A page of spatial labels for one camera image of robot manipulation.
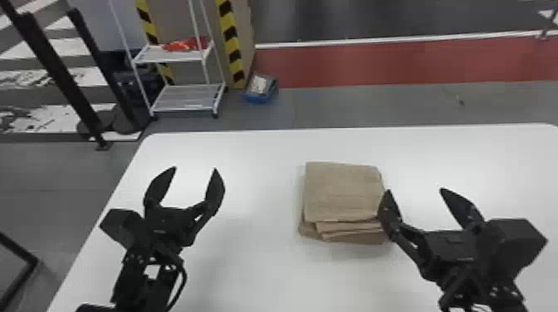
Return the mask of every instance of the black stand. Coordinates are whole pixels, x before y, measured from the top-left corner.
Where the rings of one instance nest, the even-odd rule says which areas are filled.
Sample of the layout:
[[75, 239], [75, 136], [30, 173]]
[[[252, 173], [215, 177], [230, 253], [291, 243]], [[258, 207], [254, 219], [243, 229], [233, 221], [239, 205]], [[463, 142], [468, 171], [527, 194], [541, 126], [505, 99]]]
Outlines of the black stand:
[[45, 67], [48, 74], [56, 82], [68, 103], [80, 116], [83, 125], [95, 138], [95, 141], [98, 143], [97, 150], [109, 149], [110, 143], [106, 142], [101, 134], [105, 130], [108, 121], [102, 121], [91, 108], [91, 104], [71, 77], [62, 59], [54, 51], [35, 17], [29, 12], [21, 15], [18, 14], [9, 0], [0, 0], [0, 7], [2, 7], [5, 14], [12, 21], [13, 26], [22, 35], [23, 40], [31, 47], [31, 50]]
[[93, 36], [87, 28], [87, 24], [77, 8], [72, 8], [67, 13], [71, 22], [76, 27], [77, 32], [80, 34], [87, 48], [89, 49], [91, 56], [95, 60], [95, 63], [99, 67], [100, 71], [109, 84], [112, 93], [115, 95], [116, 101], [120, 107], [119, 110], [115, 112], [115, 119], [112, 122], [112, 129], [119, 134], [133, 134], [135, 132], [145, 129], [149, 123], [149, 118], [140, 118], [141, 114], [135, 114], [132, 109], [128, 98], [116, 82], [115, 76], [110, 71], [109, 66], [106, 64], [105, 59], [100, 53], [99, 47], [96, 45]]
[[0, 244], [27, 263], [25, 269], [19, 273], [15, 281], [10, 284], [2, 298], [0, 298], [0, 311], [4, 311], [16, 293], [23, 287], [27, 279], [29, 279], [31, 273], [37, 267], [39, 260], [31, 252], [19, 246], [2, 232], [0, 232]]

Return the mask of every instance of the folded towel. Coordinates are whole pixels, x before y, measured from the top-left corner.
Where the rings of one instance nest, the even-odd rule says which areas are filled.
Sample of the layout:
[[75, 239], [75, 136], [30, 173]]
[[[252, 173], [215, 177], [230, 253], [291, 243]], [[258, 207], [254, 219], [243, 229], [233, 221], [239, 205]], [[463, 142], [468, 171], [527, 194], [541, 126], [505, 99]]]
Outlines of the folded towel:
[[381, 230], [382, 225], [378, 220], [373, 219], [367, 222], [316, 222], [319, 233], [339, 232], [339, 231], [358, 231], [358, 230]]
[[373, 166], [306, 163], [304, 213], [308, 222], [357, 222], [376, 217], [384, 194]]
[[385, 234], [376, 214], [383, 194], [376, 167], [307, 163], [298, 232], [322, 241], [381, 244]]

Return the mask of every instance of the hazard stripe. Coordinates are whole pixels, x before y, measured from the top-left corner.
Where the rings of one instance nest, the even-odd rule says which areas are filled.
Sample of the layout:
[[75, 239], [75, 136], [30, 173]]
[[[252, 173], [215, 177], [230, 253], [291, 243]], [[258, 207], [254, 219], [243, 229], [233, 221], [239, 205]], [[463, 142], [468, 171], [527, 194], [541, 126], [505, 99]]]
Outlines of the hazard stripe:
[[[159, 37], [157, 36], [157, 29], [153, 23], [153, 19], [149, 14], [149, 6], [146, 0], [135, 0], [135, 7], [138, 11], [139, 18], [144, 24], [145, 35], [150, 45], [158, 45]], [[174, 74], [170, 66], [166, 63], [158, 64], [159, 72], [163, 75], [170, 85], [174, 85]]]
[[215, 3], [219, 10], [219, 24], [225, 40], [225, 52], [228, 55], [228, 67], [232, 73], [234, 87], [244, 88], [246, 86], [246, 75], [244, 74], [233, 4], [230, 0], [216, 0]]

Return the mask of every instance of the wire shelf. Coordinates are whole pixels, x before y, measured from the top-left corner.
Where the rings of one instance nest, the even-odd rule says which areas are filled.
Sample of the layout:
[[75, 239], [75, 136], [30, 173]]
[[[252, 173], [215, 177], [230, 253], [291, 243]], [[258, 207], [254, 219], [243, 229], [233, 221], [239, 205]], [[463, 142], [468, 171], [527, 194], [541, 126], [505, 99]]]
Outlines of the wire shelf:
[[175, 110], [213, 110], [223, 96], [224, 83], [210, 85], [167, 85], [154, 105], [153, 112]]
[[135, 64], [173, 63], [185, 61], [205, 61], [214, 48], [214, 42], [208, 43], [207, 49], [201, 51], [166, 51], [162, 46], [146, 45], [134, 58]]

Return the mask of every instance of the red floor stripe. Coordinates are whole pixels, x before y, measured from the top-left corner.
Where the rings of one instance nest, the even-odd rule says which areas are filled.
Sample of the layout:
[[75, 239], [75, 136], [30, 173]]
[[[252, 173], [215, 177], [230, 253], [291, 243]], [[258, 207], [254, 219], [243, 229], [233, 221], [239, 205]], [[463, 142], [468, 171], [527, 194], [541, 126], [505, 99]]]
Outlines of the red floor stripe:
[[558, 37], [258, 50], [253, 69], [283, 88], [558, 80]]

